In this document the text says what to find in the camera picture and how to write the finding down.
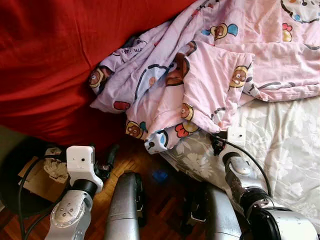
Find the red cushion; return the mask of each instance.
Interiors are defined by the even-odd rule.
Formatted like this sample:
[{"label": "red cushion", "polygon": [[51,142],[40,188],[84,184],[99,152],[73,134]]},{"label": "red cushion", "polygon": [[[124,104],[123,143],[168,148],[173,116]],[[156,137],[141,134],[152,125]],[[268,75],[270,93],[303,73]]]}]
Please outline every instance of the red cushion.
[{"label": "red cushion", "polygon": [[0,124],[62,145],[124,134],[124,116],[91,109],[87,77],[131,35],[193,0],[6,0],[0,3]]}]

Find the parquet floor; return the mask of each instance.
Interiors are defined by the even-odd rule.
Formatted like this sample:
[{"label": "parquet floor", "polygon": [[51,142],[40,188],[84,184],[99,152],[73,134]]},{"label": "parquet floor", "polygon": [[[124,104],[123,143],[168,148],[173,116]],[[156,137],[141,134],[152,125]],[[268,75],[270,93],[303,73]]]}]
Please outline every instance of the parquet floor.
[{"label": "parquet floor", "polygon": [[[183,173],[176,172],[159,155],[149,155],[142,141],[126,137],[120,142],[115,168],[101,193],[94,197],[91,225],[86,231],[86,240],[102,240],[109,205],[118,177],[125,171],[140,173],[146,194],[147,225],[140,228],[141,240],[204,240],[204,226],[197,224],[191,235],[180,234],[183,199],[187,189],[197,187],[197,182]],[[156,170],[168,173],[166,182],[159,184],[152,177]],[[25,220],[28,227],[34,220]],[[40,222],[29,240],[43,240],[49,230],[49,217]],[[7,209],[0,212],[0,240],[20,240],[18,217]]]}]

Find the mattress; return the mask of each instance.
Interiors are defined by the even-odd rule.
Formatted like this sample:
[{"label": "mattress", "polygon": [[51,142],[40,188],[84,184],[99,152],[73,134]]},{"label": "mattress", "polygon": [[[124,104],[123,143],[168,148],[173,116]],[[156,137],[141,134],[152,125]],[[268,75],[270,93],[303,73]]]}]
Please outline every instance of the mattress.
[{"label": "mattress", "polygon": [[[254,100],[237,110],[233,126],[246,128],[245,149],[263,167],[274,199],[309,218],[320,233],[320,97]],[[231,196],[224,165],[214,156],[208,133],[197,131],[161,155],[177,170]]]}]

